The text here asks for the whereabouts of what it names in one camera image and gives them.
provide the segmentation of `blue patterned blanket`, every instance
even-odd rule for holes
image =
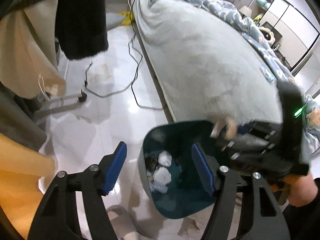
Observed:
[[[276,78],[277,80],[292,82],[297,85],[290,71],[277,58],[253,20],[248,17],[242,18],[232,3],[223,0],[184,1],[210,12],[239,31],[243,38],[251,44],[269,67],[269,69],[263,70],[266,79],[274,80]],[[303,120],[303,140],[301,147],[303,154],[310,156],[320,147],[320,111],[318,111],[318,104],[310,95],[305,95],[302,91],[301,94],[303,104],[305,104],[301,114]]]

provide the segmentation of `beige bag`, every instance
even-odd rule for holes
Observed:
[[[0,21],[0,81],[20,97],[41,93],[42,78],[47,92],[65,93],[54,44],[57,6],[58,0],[42,0]]]

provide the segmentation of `cabinet door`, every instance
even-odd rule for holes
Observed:
[[[274,0],[271,6],[269,7],[269,12],[271,12],[278,19],[284,14],[285,10],[288,8],[289,4],[287,4],[284,0]]]
[[[285,56],[290,66],[293,67],[308,49],[282,20],[276,24],[275,29],[282,35],[279,41],[281,44],[279,51]]]
[[[277,18],[276,16],[274,16],[273,13],[267,11],[264,16],[261,18],[260,20],[260,26],[262,26],[265,22],[268,22],[272,27],[274,27],[276,25],[276,23],[278,22],[279,18]]]
[[[281,20],[298,36],[307,48],[310,48],[317,38],[318,32],[302,14],[290,5]]]

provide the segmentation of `power cable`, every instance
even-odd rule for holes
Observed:
[[[88,86],[88,76],[87,76],[87,72],[89,71],[89,69],[91,68],[91,66],[93,65],[92,62],[90,62],[90,65],[88,66],[88,68],[85,70],[85,81],[84,81],[84,86],[85,86],[85,89],[94,94],[95,96],[99,97],[99,98],[107,98],[107,97],[110,97],[112,95],[116,95],[116,94],[120,94],[120,93],[123,93],[125,92],[130,86],[131,86],[131,90],[132,90],[132,93],[133,93],[133,96],[134,96],[134,100],[136,101],[136,104],[140,107],[140,108],[144,108],[144,109],[150,109],[150,110],[157,110],[157,111],[162,111],[167,105],[165,105],[164,107],[162,108],[158,108],[158,107],[152,107],[152,106],[143,106],[143,105],[140,105],[137,101],[137,97],[134,93],[134,90],[133,90],[133,84],[134,82],[137,80],[138,78],[138,71],[139,71],[139,66],[140,66],[140,63],[142,62],[142,59],[143,59],[143,55],[140,51],[138,51],[134,45],[133,45],[133,41],[135,40],[135,37],[136,37],[136,32],[133,28],[133,24],[132,24],[132,9],[133,9],[133,5],[134,5],[134,2],[136,0],[133,0],[133,3],[130,7],[130,22],[131,22],[131,27],[132,27],[132,30],[134,32],[134,35],[133,37],[131,38],[131,40],[128,42],[128,49],[129,49],[129,55],[130,57],[137,63],[137,67],[136,67],[136,71],[135,71],[135,74],[134,74],[134,78],[133,80],[122,90],[119,90],[119,91],[115,91],[115,92],[112,92],[112,93],[109,93],[107,95],[99,95],[98,93],[90,90],[87,86]],[[131,51],[130,51],[130,43],[132,44],[132,49],[135,50],[139,55],[140,55],[140,60],[137,61],[137,59],[131,54]]]

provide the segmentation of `pillow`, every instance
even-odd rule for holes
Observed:
[[[107,31],[119,26],[124,20],[124,15],[120,15],[118,13],[106,13]]]

